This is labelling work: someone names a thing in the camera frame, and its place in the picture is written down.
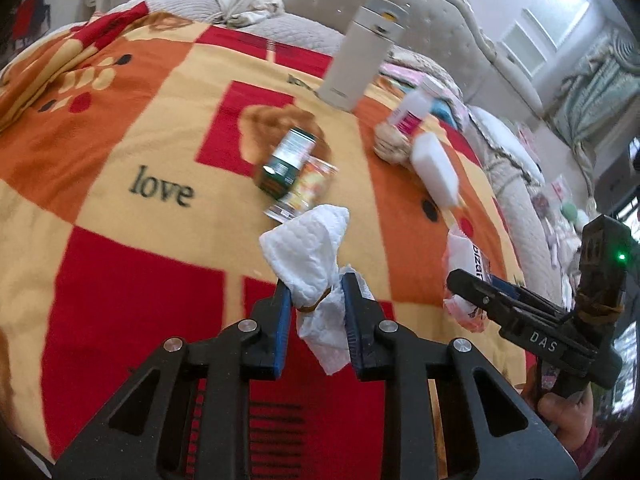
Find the right hand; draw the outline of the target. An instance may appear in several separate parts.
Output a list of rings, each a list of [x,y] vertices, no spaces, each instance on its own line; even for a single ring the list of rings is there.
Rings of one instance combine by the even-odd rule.
[[[521,396],[541,418],[558,427],[555,437],[567,452],[576,452],[588,440],[593,421],[593,396],[591,387],[585,388],[579,401],[571,401],[548,392],[536,399],[536,366],[526,377]]]

